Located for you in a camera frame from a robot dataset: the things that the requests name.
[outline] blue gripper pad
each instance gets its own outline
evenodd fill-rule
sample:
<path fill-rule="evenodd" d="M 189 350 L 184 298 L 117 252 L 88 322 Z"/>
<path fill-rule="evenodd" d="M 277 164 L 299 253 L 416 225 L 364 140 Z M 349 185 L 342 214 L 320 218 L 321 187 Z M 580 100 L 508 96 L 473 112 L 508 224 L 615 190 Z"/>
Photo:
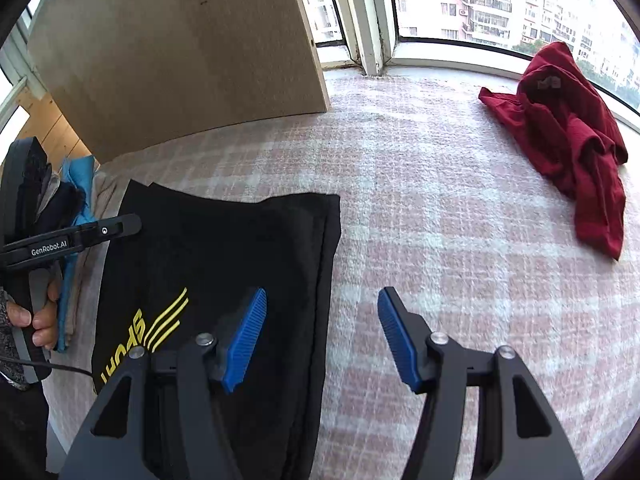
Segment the blue gripper pad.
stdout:
<path fill-rule="evenodd" d="M 402 308 L 404 313 L 398 312 L 392 301 L 389 291 L 395 290 L 391 287 L 383 288 L 378 294 L 378 318 L 385 332 L 386 342 L 391 348 L 398 374 L 404 384 L 408 384 L 412 392 L 418 393 L 420 388 L 420 374 L 418 373 L 418 351 L 412 342 L 407 327 L 402 322 L 402 314 L 407 314 L 402 302 L 398 298 L 398 308 Z"/>
<path fill-rule="evenodd" d="M 221 380 L 226 393 L 231 393 L 244 379 L 266 316 L 267 294 L 258 288 L 226 351 L 226 369 Z"/>

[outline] wooden floor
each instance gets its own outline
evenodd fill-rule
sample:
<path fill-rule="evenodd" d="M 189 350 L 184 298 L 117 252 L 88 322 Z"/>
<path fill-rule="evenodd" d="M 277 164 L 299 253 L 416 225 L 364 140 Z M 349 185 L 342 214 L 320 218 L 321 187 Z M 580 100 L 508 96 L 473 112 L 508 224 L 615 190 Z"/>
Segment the wooden floor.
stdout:
<path fill-rule="evenodd" d="M 79 158 L 91 155 L 49 94 L 38 101 L 25 88 L 18 96 L 17 102 L 29 114 L 29 119 L 20 130 L 17 139 L 37 137 L 54 171 L 60 169 L 66 156 Z"/>

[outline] hand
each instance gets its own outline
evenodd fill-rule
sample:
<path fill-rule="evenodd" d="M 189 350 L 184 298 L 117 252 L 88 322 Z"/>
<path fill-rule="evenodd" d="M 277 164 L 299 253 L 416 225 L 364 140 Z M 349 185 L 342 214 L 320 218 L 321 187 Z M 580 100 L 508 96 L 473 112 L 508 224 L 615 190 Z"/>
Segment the hand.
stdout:
<path fill-rule="evenodd" d="M 33 316 L 33 344 L 44 346 L 47 350 L 53 350 L 58 342 L 58 307 L 56 301 L 60 296 L 60 286 L 57 280 L 53 280 L 47 287 L 47 303 Z M 6 312 L 13 326 L 24 328 L 32 324 L 31 314 L 11 301 L 7 301 Z"/>

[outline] yellow stripe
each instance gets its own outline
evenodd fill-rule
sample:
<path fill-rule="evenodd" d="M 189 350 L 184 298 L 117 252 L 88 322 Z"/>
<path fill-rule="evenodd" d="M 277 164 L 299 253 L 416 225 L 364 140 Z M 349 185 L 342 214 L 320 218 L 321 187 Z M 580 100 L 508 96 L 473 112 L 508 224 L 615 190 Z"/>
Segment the yellow stripe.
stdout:
<path fill-rule="evenodd" d="M 151 328 L 146 331 L 145 339 L 142 342 L 144 346 L 146 346 L 146 339 L 149 337 L 149 335 L 151 334 L 155 326 L 158 324 L 158 321 L 160 321 L 164 316 L 166 316 L 171 311 L 171 309 L 178 304 L 178 302 L 184 297 L 186 293 L 187 293 L 187 288 L 185 287 L 182 294 L 178 296 L 178 299 L 175 300 L 171 305 L 169 305 L 169 307 L 162 314 L 160 314 L 160 316 L 156 317 L 156 320 L 154 321 L 153 325 L 151 325 Z"/>
<path fill-rule="evenodd" d="M 164 330 L 164 327 L 167 326 L 169 323 L 171 323 L 175 317 L 180 314 L 182 312 L 182 310 L 184 309 L 184 307 L 187 305 L 187 303 L 189 303 L 189 298 L 185 298 L 185 300 L 182 302 L 181 306 L 179 306 L 173 314 L 171 314 L 171 316 L 169 316 L 166 321 L 164 323 L 162 323 L 162 325 L 160 325 L 158 327 L 158 330 L 156 330 L 156 332 L 149 338 L 149 341 L 146 343 L 146 348 L 149 349 L 151 348 L 151 343 L 154 341 L 154 339 L 156 338 L 156 336 L 162 332 L 162 330 Z"/>
<path fill-rule="evenodd" d="M 156 341 L 156 344 L 154 345 L 154 347 L 151 349 L 151 353 L 156 351 L 156 348 L 158 348 L 158 345 L 164 341 L 167 336 L 173 332 L 176 328 L 178 328 L 178 326 L 180 325 L 180 321 L 176 321 L 169 330 L 167 330 L 164 334 L 162 334 L 162 337 L 160 339 L 158 339 L 158 341 Z"/>

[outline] yellow logo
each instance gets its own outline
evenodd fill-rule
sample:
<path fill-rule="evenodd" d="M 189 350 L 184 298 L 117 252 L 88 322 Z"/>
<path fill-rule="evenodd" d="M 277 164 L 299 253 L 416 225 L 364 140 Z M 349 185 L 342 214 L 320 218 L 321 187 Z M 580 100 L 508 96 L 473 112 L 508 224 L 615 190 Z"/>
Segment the yellow logo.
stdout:
<path fill-rule="evenodd" d="M 129 325 L 129 339 L 126 344 L 119 344 L 115 354 L 111 357 L 109 364 L 106 365 L 105 371 L 107 376 L 111 377 L 120 365 L 120 360 L 127 355 L 131 347 L 142 345 L 151 353 L 169 337 L 169 335 L 180 326 L 180 320 L 175 319 L 184 310 L 189 303 L 187 298 L 187 288 L 185 287 L 180 296 L 167 309 L 160 313 L 156 320 L 152 323 L 149 330 L 145 330 L 146 324 L 142 317 L 142 310 L 133 316 L 133 322 Z M 102 381 L 107 382 L 104 372 L 100 374 Z"/>

